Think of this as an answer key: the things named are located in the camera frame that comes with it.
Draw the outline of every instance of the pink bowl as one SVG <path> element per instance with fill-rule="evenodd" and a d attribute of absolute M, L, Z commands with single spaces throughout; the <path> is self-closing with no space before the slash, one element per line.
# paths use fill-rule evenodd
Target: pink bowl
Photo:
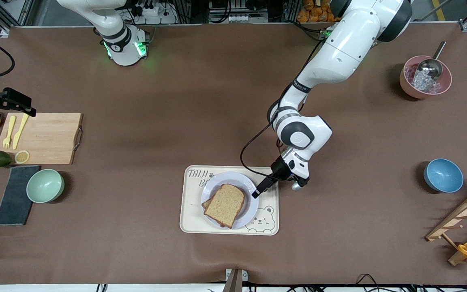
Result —
<path fill-rule="evenodd" d="M 405 68 L 410 67 L 414 64 L 419 64 L 422 61 L 429 59 L 429 58 L 431 57 L 417 56 L 417 57 L 410 58 L 410 60 L 406 61 L 405 65 L 403 66 L 403 69 L 401 70 L 401 74 L 399 76 L 399 83 L 401 85 L 401 88 L 406 92 L 406 94 L 410 95 L 413 98 L 422 99 L 422 98 L 427 98 L 430 96 L 440 95 L 440 94 L 445 93 L 452 85 L 452 73 L 450 72 L 448 67 L 443 62 L 441 62 L 441 64 L 443 65 L 443 74 L 437 80 L 437 82 L 439 82 L 441 85 L 441 91 L 439 93 L 430 94 L 427 92 L 420 91 L 416 89 L 413 85 L 411 85 L 410 82 L 407 81 L 406 75 L 405 75 Z"/>

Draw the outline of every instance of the tray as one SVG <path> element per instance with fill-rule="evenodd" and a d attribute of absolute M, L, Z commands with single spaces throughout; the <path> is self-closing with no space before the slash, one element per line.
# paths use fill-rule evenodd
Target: tray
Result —
<path fill-rule="evenodd" d="M 252 167 L 257 172 L 270 174 L 269 167 Z M 278 232 L 278 184 L 276 183 L 259 196 L 259 208 L 256 218 L 265 218 L 267 224 L 258 224 L 252 220 L 239 229 L 219 229 L 203 214 L 201 193 L 208 180 L 221 172 L 239 172 L 249 177 L 255 185 L 263 180 L 260 174 L 254 174 L 242 166 L 207 166 L 190 165 L 185 170 L 183 197 L 181 201 L 180 228 L 187 233 L 217 233 L 245 235 L 275 235 Z"/>

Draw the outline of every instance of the brown tablecloth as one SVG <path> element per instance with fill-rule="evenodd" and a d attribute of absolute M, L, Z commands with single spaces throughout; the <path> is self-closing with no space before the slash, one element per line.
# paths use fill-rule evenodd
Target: brown tablecloth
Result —
<path fill-rule="evenodd" d="M 413 101 L 398 85 L 402 63 L 431 55 L 452 88 Z M 158 28 L 149 58 L 119 67 L 90 28 L 13 28 L 0 44 L 15 70 L 0 78 L 40 112 L 82 112 L 85 135 L 55 204 L 34 204 L 25 226 L 0 226 L 3 283 L 188 283 L 244 268 L 265 284 L 467 284 L 445 241 L 423 237 L 467 197 L 467 33 L 458 24 L 411 24 L 371 50 L 341 84 L 311 91 L 304 115 L 332 138 L 310 161 L 311 181 L 280 186 L 275 236 L 180 230 L 185 168 L 240 165 L 242 146 L 315 45 L 292 25 Z M 8 67 L 0 52 L 0 72 Z M 245 153 L 253 166 L 278 156 L 264 133 Z M 465 174 L 456 194 L 433 194 L 425 161 L 445 157 Z M 8 170 L 0 169 L 0 199 Z M 448 231 L 467 240 L 467 221 Z"/>

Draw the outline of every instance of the mint green bowl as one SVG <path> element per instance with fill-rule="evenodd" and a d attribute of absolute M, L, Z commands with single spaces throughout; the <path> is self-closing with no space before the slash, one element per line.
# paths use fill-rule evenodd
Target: mint green bowl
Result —
<path fill-rule="evenodd" d="M 64 190 L 64 179 L 55 170 L 36 172 L 26 185 L 26 194 L 34 203 L 48 203 L 58 198 Z"/>

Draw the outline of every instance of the green led light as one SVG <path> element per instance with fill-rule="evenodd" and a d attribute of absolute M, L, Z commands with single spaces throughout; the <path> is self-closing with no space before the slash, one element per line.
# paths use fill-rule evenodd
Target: green led light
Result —
<path fill-rule="evenodd" d="M 138 51 L 138 54 L 143 56 L 145 55 L 145 45 L 143 44 L 139 44 L 135 41 L 135 47 L 137 48 L 137 51 Z"/>
<path fill-rule="evenodd" d="M 107 47 L 106 43 L 104 43 L 104 47 L 107 50 L 107 55 L 111 58 L 111 52 L 109 52 L 109 48 Z"/>

